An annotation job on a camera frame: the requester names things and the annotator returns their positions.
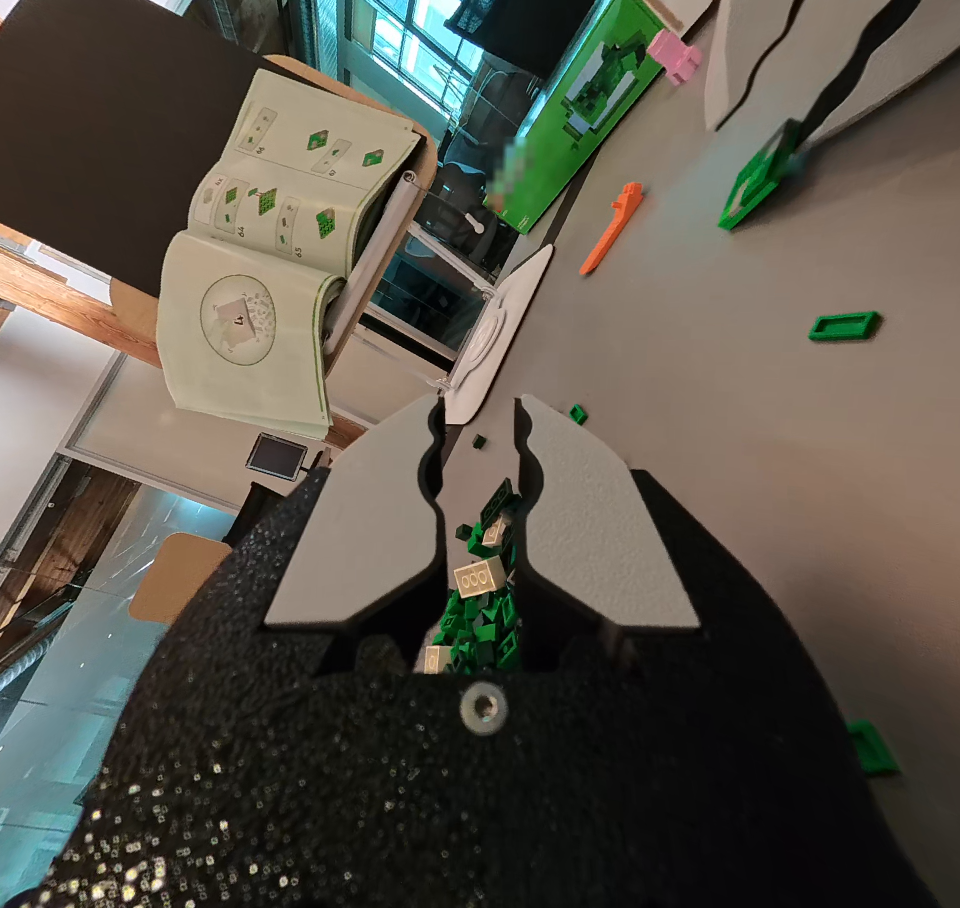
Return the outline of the green lego base plate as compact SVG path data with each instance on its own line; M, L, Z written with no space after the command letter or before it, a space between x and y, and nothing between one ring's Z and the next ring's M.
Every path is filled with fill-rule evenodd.
M718 219L733 230L757 209L787 177L799 144L802 123L786 120L738 171Z

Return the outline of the small wall tablet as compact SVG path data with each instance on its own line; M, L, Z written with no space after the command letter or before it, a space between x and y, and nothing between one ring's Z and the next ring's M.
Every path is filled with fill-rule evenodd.
M259 433L246 457L247 470L283 481L299 480L308 446L274 434Z

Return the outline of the brown wooden board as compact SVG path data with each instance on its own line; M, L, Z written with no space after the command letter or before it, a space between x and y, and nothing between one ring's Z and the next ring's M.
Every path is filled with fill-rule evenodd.
M171 626L232 551L225 542L196 534L169 535L130 600L128 615Z

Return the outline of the pink lego pig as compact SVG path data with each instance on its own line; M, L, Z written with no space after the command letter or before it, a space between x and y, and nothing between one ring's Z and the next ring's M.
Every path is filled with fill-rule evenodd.
M702 63L702 52L668 28L661 29L646 45L646 55L660 65L673 86L687 83Z

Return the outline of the green lego frame piece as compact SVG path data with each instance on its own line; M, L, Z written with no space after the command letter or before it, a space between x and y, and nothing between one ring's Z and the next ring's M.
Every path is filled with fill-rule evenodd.
M846 723L860 768L869 778L898 775L901 767L877 727L867 720Z
M882 325L878 311L819 315L808 332L812 342L863 342L874 337Z

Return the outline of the green lego set box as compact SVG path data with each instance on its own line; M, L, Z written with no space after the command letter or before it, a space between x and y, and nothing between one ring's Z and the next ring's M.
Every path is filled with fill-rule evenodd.
M526 234L663 71L642 0L597 0L503 149L484 206Z

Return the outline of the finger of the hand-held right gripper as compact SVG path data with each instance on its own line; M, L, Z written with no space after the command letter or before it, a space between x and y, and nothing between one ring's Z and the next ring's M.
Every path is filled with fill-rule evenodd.
M704 121L719 131L751 93L804 0L719 0L704 83Z
M798 125L798 144L827 140L952 55L959 0L889 0L862 28L850 56Z

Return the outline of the white flat base plate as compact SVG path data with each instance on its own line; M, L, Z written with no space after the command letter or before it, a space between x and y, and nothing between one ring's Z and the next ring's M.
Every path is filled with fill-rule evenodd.
M486 301L443 390L446 426L465 426L478 414L498 377L553 257L546 243L522 262Z

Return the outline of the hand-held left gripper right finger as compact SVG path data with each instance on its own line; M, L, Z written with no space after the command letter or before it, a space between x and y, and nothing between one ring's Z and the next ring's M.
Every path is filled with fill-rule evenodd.
M522 496L518 562L530 587L636 632L701 621L625 461L532 394L514 400Z

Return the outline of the dark office chair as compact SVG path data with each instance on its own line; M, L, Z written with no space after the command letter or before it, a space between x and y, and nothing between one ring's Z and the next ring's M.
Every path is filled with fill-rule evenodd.
M485 197L482 171L446 162L438 167L418 218L441 242L478 261L489 253L498 227L498 217L485 206Z

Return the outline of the wooden ceiling beam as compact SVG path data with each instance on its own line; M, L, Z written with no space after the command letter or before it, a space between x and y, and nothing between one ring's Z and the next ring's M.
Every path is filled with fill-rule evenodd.
M28 236L2 225L1 297L157 369L162 367L156 335L127 323L97 298L71 288L66 279L27 259Z

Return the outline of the orange brick separator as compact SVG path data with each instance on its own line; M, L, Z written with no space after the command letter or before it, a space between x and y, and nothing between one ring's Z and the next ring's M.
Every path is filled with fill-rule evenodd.
M643 198L641 182L629 182L624 185L616 200L611 203L613 214L609 225L580 267L579 275L581 277L591 275L600 266L613 244L618 240L622 230L626 228L630 219L642 204Z

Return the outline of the black mesh office chair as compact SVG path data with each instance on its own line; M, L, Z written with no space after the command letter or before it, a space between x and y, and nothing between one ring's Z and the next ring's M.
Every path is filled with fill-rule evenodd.
M548 80L596 0L462 0L443 26L484 52Z

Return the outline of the large glass window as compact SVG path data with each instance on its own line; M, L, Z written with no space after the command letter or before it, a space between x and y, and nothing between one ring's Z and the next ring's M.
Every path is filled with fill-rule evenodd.
M452 31L464 0L317 0L323 67L437 143L501 143L516 135L539 81Z

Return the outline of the pile of lego bricks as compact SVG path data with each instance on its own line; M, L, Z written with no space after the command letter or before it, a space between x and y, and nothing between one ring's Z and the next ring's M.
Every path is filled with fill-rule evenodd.
M515 596L521 505L522 496L505 478L479 520L457 528L471 561L453 572L437 632L424 651L425 674L473 676L521 667L522 619Z

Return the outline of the black panel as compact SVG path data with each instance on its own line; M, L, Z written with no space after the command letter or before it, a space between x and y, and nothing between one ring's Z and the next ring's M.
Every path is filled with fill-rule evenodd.
M259 69L148 0L19 0L1 30L1 223L148 296Z

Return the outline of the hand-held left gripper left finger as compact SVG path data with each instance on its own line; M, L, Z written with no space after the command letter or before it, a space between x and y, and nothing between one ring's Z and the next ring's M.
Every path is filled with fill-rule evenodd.
M267 610L271 629L423 635L448 592L437 503L443 398L424 395L336 458Z

